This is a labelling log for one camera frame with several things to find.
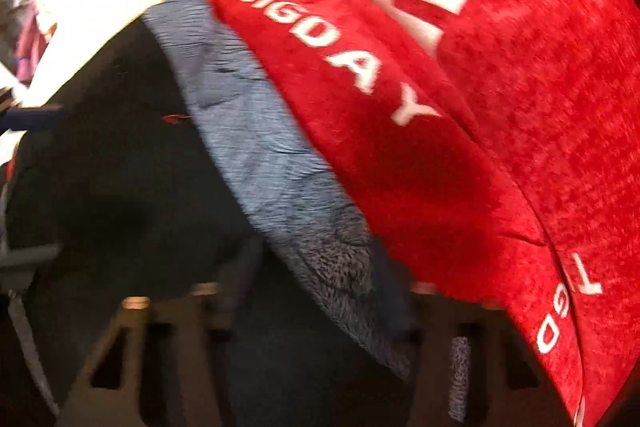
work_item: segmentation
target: pink fabric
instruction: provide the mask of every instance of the pink fabric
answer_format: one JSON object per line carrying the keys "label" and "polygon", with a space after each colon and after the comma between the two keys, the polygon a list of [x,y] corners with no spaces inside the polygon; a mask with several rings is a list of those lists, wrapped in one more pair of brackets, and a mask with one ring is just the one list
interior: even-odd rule
{"label": "pink fabric", "polygon": [[36,0],[31,0],[27,18],[15,49],[15,58],[18,61],[16,77],[27,86],[31,84],[33,74],[40,63],[42,55],[44,55],[44,50],[47,48],[47,41],[38,28],[37,15]]}

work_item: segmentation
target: folded blanket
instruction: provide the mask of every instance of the folded blanket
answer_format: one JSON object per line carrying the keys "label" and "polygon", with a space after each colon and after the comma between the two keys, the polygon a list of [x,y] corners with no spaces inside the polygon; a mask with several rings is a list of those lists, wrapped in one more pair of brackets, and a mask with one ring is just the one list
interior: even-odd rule
{"label": "folded blanket", "polygon": [[363,0],[210,1],[372,232],[497,299],[593,426],[639,350],[633,1],[374,0],[415,40]]}

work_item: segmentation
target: gray strap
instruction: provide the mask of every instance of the gray strap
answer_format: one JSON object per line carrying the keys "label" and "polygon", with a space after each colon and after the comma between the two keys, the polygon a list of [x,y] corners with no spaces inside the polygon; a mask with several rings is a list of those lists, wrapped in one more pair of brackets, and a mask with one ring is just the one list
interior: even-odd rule
{"label": "gray strap", "polygon": [[38,267],[59,253],[58,245],[5,250],[4,257],[0,257],[0,293],[14,296],[26,292]]}
{"label": "gray strap", "polygon": [[27,313],[24,309],[24,304],[20,297],[14,297],[9,304],[9,316],[14,324],[15,333],[20,341],[20,347],[24,355],[24,360],[31,373],[31,378],[38,387],[40,394],[46,402],[49,410],[58,416],[60,408],[53,398],[53,393],[49,386],[49,381],[44,374],[44,368],[40,363],[40,357],[38,356],[38,348],[33,340],[33,331],[31,331],[31,325],[27,318]]}

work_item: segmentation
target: clothes pile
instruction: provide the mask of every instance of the clothes pile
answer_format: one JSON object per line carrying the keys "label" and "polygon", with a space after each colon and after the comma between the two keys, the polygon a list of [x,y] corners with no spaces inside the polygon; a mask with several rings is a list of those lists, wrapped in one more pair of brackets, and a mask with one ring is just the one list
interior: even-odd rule
{"label": "clothes pile", "polygon": [[[3,240],[62,245],[12,308],[53,411],[123,298],[183,295],[256,232],[273,255],[223,360],[238,425],[406,425],[415,353],[376,312],[374,238],[505,310],[574,425],[616,399],[640,351],[633,0],[46,3],[25,103],[65,114],[2,137]],[[513,425],[564,425],[527,400]]]}

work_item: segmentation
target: red blanket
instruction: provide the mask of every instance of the red blanket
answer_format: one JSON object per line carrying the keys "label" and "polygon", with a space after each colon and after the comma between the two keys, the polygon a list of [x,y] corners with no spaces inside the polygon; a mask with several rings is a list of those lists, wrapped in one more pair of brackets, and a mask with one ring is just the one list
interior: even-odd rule
{"label": "red blanket", "polygon": [[639,352],[633,1],[210,1],[391,254],[500,302],[593,426]]}

